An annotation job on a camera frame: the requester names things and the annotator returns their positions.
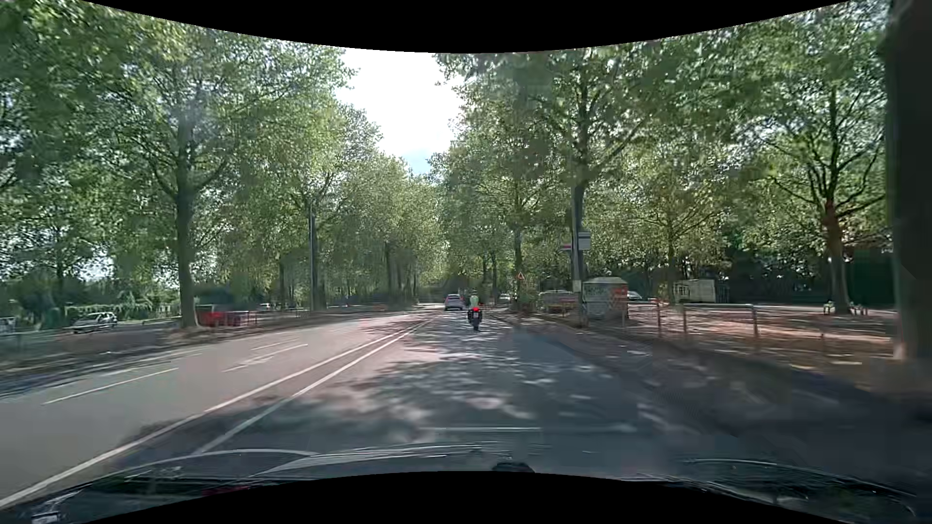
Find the sky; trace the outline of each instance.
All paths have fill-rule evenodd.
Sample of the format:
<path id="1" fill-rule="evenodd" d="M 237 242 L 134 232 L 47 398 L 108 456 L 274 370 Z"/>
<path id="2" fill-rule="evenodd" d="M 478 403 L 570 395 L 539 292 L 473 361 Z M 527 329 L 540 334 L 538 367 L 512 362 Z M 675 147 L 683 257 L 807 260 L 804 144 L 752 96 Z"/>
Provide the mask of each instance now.
<path id="1" fill-rule="evenodd" d="M 444 81 L 430 53 L 347 48 L 343 62 L 356 75 L 336 96 L 378 124 L 383 151 L 407 160 L 415 173 L 427 172 L 427 159 L 453 139 L 450 121 L 460 104 L 452 90 L 457 81 Z"/>

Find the white car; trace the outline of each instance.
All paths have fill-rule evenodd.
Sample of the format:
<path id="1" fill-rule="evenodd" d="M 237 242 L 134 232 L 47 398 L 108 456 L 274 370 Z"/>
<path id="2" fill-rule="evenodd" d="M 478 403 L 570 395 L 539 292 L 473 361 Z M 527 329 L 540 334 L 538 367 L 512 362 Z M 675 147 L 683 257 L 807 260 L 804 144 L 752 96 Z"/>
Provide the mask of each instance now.
<path id="1" fill-rule="evenodd" d="M 77 319 L 71 326 L 74 333 L 87 333 L 89 331 L 98 331 L 117 325 L 117 314 L 112 311 L 102 311 L 97 313 L 88 313 Z"/>
<path id="2" fill-rule="evenodd" d="M 466 304 L 463 303 L 462 296 L 454 294 L 454 295 L 447 295 L 446 298 L 444 298 L 444 311 L 449 311 L 449 310 L 462 311 L 463 308 L 465 307 L 466 307 Z"/>

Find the white trailer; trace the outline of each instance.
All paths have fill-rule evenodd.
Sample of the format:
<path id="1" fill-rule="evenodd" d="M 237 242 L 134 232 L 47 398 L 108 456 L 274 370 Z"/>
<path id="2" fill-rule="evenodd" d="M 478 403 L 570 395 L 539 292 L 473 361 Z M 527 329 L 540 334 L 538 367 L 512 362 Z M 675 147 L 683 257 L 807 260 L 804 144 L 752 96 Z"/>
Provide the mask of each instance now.
<path id="1" fill-rule="evenodd" d="M 709 302 L 715 303 L 715 281 L 711 279 L 690 279 L 673 284 L 673 299 L 676 303 Z"/>

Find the windshield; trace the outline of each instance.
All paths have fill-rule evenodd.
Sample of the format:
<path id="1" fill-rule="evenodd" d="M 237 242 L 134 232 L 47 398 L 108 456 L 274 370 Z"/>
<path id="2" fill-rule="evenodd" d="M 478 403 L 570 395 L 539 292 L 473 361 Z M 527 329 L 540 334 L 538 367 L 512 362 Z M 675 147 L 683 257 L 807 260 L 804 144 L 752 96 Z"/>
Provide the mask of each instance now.
<path id="1" fill-rule="evenodd" d="M 0 508 L 186 454 L 489 440 L 929 494 L 929 229 L 896 200 L 926 192 L 887 193 L 888 141 L 925 136 L 892 112 L 932 114 L 888 77 L 929 68 L 887 67 L 888 4 L 431 54 L 0 2 Z M 758 476 L 797 481 L 729 478 Z"/>

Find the black border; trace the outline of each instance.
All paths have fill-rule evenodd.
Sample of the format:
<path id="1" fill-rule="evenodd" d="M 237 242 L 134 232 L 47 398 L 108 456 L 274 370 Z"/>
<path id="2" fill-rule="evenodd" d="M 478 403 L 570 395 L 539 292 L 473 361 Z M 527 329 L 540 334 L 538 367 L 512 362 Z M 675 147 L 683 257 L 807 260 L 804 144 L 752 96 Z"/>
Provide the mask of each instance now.
<path id="1" fill-rule="evenodd" d="M 766 20 L 836 1 L 334 4 L 129 2 L 103 6 L 171 21 L 344 48 L 509 52 L 604 46 Z"/>

